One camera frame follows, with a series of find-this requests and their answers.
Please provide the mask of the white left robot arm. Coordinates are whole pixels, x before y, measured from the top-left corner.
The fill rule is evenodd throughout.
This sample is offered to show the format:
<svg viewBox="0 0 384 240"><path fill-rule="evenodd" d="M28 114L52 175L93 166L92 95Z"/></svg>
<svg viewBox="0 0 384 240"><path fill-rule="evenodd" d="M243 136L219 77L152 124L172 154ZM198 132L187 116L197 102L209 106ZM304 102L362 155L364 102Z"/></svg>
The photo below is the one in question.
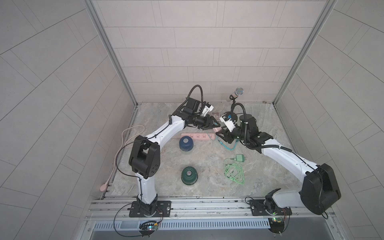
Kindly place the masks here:
<svg viewBox="0 0 384 240"><path fill-rule="evenodd" d="M161 150L165 144L189 125L201 130L219 127L219 122L209 114L213 109L214 106L209 103L188 98L156 131L135 138L129 165L138 179L140 204L151 208L157 203L154 175L160 167Z"/></svg>

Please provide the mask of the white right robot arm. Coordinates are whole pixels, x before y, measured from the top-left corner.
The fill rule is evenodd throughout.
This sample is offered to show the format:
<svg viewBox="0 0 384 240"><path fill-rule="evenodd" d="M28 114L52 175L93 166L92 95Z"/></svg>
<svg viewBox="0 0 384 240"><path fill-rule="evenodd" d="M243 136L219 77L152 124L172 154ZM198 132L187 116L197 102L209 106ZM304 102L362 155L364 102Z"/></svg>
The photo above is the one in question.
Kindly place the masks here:
<svg viewBox="0 0 384 240"><path fill-rule="evenodd" d="M220 117L224 123L217 136L225 142L239 140L250 150L263 154L289 172L300 182L298 190L275 189L265 197L265 209L273 215L278 209L289 207L307 208L316 215L323 215L328 208L341 198L341 191L332 167L318 165L294 153L281 145L273 136L259 131L256 119L250 115L226 112Z"/></svg>

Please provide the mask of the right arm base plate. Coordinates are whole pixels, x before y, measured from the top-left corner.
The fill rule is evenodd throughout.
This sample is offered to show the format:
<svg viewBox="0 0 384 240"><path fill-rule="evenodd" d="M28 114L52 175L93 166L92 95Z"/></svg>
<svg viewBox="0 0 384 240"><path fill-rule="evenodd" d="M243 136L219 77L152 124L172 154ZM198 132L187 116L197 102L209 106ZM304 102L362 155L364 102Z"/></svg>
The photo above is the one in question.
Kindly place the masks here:
<svg viewBox="0 0 384 240"><path fill-rule="evenodd" d="M265 199L249 199L247 204L251 208L253 216L283 216L292 215L290 208L279 208L276 204L270 204Z"/></svg>

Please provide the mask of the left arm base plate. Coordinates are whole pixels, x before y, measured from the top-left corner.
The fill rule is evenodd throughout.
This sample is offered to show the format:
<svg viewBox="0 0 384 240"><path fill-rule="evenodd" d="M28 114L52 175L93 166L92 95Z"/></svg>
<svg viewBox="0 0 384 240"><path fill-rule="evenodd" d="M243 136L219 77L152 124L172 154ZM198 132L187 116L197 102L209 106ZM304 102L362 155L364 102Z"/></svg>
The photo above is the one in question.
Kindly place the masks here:
<svg viewBox="0 0 384 240"><path fill-rule="evenodd" d="M130 218L159 218L169 217L172 207L171 201L154 201L152 204L144 204L140 200L134 201L130 207Z"/></svg>

